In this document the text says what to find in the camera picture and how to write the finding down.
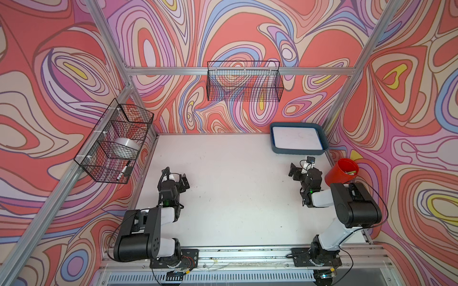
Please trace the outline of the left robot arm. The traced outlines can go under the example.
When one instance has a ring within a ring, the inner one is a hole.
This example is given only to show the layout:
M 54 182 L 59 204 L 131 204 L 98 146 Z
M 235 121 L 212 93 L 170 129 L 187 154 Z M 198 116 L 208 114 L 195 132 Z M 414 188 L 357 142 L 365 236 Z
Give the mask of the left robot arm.
M 184 209 L 180 197 L 189 188 L 186 174 L 174 173 L 169 167 L 163 169 L 157 184 L 157 205 L 125 212 L 114 232 L 116 238 L 108 257 L 120 263 L 149 260 L 152 266 L 182 267 L 180 242 L 162 237 L 162 227 L 179 220 Z

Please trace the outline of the blue whiteboard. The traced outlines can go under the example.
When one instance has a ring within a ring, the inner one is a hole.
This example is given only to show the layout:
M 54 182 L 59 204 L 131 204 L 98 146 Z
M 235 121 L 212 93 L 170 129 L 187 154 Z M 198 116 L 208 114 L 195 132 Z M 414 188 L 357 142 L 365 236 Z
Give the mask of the blue whiteboard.
M 274 145 L 286 150 L 323 150 L 318 131 L 314 128 L 275 126 Z

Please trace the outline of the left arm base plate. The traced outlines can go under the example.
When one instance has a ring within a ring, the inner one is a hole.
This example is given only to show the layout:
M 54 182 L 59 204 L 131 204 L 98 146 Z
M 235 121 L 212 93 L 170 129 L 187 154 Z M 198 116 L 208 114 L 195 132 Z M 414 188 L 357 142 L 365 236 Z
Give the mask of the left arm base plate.
M 150 262 L 151 269 L 193 270 L 198 267 L 199 250 L 184 249 L 170 257 L 160 257 Z

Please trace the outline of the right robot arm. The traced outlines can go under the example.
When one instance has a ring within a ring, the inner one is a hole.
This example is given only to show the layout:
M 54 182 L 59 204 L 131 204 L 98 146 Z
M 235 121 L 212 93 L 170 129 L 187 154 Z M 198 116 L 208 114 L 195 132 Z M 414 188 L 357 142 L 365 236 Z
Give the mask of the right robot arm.
M 330 188 L 323 189 L 321 171 L 294 164 L 288 176 L 301 183 L 299 193 L 303 206 L 333 207 L 336 218 L 324 232 L 313 238 L 309 248 L 292 248 L 287 257 L 296 267 L 340 267 L 341 244 L 355 232 L 381 223 L 380 207 L 361 183 L 332 183 Z

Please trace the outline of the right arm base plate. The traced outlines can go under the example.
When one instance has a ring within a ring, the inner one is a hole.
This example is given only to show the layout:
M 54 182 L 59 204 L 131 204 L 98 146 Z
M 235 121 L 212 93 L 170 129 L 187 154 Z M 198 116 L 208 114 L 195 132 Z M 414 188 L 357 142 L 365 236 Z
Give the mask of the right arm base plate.
M 293 260 L 295 267 L 338 268 L 342 266 L 339 251 L 292 248 L 291 253 L 286 255 L 286 257 Z

